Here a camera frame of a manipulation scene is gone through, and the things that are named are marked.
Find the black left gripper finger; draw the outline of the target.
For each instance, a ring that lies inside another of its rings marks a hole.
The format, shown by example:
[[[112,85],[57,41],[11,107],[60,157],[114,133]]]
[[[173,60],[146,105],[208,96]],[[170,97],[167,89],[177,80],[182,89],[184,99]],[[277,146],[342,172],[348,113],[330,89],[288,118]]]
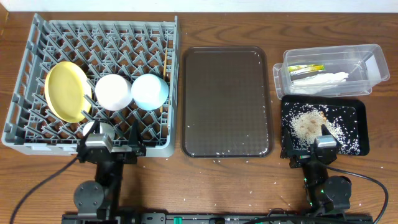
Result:
[[[129,147],[141,147],[143,146],[141,133],[139,132],[138,120],[135,120],[130,128],[129,139],[127,145]]]
[[[97,131],[100,130],[100,122],[94,121],[91,125],[91,128],[88,132],[84,135],[83,139],[81,140],[82,146],[99,146],[98,136],[96,134]]]

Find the white cup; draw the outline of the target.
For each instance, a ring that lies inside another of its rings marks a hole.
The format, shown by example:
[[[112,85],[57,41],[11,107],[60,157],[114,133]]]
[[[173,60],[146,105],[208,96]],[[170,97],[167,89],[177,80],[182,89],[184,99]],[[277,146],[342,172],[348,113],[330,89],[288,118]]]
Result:
[[[85,136],[88,131],[91,129],[92,125],[94,125],[94,121],[90,121],[83,126],[83,135]],[[111,140],[115,137],[115,132],[113,127],[107,123],[100,123],[99,124],[99,131],[101,134],[106,133]]]

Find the pile of rice and peanuts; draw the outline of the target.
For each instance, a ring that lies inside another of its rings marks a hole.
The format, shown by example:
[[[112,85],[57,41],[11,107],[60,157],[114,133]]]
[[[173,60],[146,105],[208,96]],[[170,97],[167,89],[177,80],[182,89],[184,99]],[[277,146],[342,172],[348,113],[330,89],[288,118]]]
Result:
[[[295,150],[308,149],[322,135],[324,125],[341,144],[340,154],[360,154],[358,119],[353,107],[309,103],[282,106],[281,125],[291,134]]]

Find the pink bowl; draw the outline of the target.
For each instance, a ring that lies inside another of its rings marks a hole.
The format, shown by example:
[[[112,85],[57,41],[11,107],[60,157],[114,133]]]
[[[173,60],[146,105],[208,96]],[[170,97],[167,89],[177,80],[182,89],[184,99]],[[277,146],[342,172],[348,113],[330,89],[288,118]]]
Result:
[[[120,75],[105,75],[95,86],[95,95],[99,105],[109,111],[117,111],[129,106],[132,102],[131,86],[131,83]]]

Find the yellow round plate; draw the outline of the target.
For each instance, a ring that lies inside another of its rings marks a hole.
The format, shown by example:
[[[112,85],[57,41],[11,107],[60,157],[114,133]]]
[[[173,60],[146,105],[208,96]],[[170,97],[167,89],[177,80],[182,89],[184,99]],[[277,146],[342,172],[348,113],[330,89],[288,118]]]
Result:
[[[52,67],[45,78],[44,91],[51,112],[66,122],[78,123],[85,118],[81,112],[90,111],[91,104],[85,96],[92,97],[91,87],[75,63],[60,62]]]

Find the white paper napkin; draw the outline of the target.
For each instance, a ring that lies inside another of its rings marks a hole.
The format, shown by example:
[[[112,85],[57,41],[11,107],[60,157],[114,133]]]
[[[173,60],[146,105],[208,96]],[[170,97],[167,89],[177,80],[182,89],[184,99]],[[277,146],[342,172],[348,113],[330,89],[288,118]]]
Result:
[[[320,73],[315,76],[294,80],[290,87],[290,92],[295,95],[314,95],[344,83],[348,76],[349,74],[345,72]]]

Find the light blue bowl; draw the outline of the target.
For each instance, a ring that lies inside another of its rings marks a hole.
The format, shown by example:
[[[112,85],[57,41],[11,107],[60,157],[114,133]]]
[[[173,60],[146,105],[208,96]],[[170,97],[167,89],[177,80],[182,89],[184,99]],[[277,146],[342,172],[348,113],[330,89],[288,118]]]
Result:
[[[169,96],[169,86],[165,80],[153,74],[144,74],[134,80],[131,94],[135,104],[142,110],[160,108]]]

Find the green snack wrapper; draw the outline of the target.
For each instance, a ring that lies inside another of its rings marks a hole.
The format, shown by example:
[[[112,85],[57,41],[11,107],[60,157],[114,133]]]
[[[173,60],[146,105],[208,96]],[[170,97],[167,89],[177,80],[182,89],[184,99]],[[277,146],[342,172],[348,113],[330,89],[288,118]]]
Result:
[[[288,67],[288,70],[289,70],[289,73],[291,76],[301,75],[301,74],[311,73],[311,72],[324,71],[324,69],[325,69],[325,66],[319,65],[319,64],[293,65],[293,66]]]

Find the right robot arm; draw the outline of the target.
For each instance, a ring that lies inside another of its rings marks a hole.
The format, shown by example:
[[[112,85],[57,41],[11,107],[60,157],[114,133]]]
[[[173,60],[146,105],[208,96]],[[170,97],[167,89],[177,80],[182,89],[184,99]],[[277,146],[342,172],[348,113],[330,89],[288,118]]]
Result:
[[[289,131],[283,128],[280,158],[289,159],[291,169],[303,170],[304,188],[311,206],[308,216],[342,215],[350,208],[351,181],[345,176],[328,175],[326,166],[337,159],[340,143],[324,124],[321,132],[307,149],[296,150]]]

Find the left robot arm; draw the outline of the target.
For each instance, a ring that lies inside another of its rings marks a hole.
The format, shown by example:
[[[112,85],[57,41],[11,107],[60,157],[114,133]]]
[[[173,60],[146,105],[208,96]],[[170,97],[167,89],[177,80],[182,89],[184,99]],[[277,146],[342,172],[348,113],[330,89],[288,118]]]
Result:
[[[113,141],[108,134],[100,133],[98,121],[83,135],[76,158],[80,163],[95,164],[96,174],[94,180],[83,182],[74,192],[78,212],[72,219],[76,223],[129,223],[135,219],[120,211],[119,195],[124,165],[136,164],[138,157],[146,155],[137,121],[130,128],[126,146],[124,152],[113,152]]]

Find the black food waste tray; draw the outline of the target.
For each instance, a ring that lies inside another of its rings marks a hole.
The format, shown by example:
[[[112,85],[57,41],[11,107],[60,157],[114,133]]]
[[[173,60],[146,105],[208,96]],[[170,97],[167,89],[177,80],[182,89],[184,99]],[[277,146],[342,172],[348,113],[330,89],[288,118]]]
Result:
[[[360,154],[351,156],[365,156],[370,151],[368,126],[366,119],[366,107],[362,101],[345,99],[345,98],[325,98],[319,96],[300,96],[300,95],[285,95],[282,97],[283,103],[309,103],[317,105],[332,105],[332,106],[348,106],[353,107],[357,113],[358,129],[359,129],[359,146]]]

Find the clear plastic waste bin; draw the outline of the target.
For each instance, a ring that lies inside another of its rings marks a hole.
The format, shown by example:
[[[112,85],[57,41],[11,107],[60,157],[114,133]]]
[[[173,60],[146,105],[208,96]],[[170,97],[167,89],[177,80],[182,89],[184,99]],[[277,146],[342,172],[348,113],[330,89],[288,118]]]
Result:
[[[377,44],[341,45],[332,47],[314,47],[292,49],[284,52],[284,61],[273,66],[273,77],[278,99],[285,95],[294,95],[290,87],[294,80],[307,78],[320,73],[345,72],[349,76],[344,83],[314,95],[342,97],[368,95],[372,87],[390,78],[386,58]],[[291,76],[288,70],[293,65],[319,64],[324,71]]]

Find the grey plastic dish rack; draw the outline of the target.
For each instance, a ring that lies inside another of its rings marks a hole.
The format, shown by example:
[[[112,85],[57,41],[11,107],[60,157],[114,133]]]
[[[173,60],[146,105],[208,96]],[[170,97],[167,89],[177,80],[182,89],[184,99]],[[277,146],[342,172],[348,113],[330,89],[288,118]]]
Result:
[[[149,157],[170,157],[175,150],[177,85],[179,69],[178,20],[133,21],[46,21],[35,15],[25,45],[12,100],[2,133],[2,143],[27,155],[74,154],[90,121],[110,124],[115,151],[127,149],[135,120]],[[95,95],[89,98],[84,120],[69,123],[56,117],[45,99],[45,77],[56,64],[78,65],[90,86],[105,75],[117,74],[128,81],[151,73],[162,77],[167,48],[169,97],[160,109],[146,111],[136,105],[122,110],[102,108]]]

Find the dark brown serving tray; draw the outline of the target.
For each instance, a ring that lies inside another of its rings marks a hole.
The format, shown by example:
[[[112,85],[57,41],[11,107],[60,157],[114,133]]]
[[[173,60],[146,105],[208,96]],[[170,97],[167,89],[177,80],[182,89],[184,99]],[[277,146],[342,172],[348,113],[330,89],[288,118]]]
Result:
[[[266,54],[192,47],[183,58],[182,151],[193,158],[266,157],[274,147]]]

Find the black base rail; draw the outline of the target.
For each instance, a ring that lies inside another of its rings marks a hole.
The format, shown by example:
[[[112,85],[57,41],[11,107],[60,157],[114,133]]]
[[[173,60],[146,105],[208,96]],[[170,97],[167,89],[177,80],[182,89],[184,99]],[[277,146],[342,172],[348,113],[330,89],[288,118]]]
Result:
[[[114,218],[100,220],[79,215],[63,215],[62,224],[84,223],[127,223],[127,224],[239,224],[239,223],[372,223],[367,215],[346,215],[329,217],[307,217],[293,214],[273,213],[271,215],[187,215],[164,213],[122,213]]]

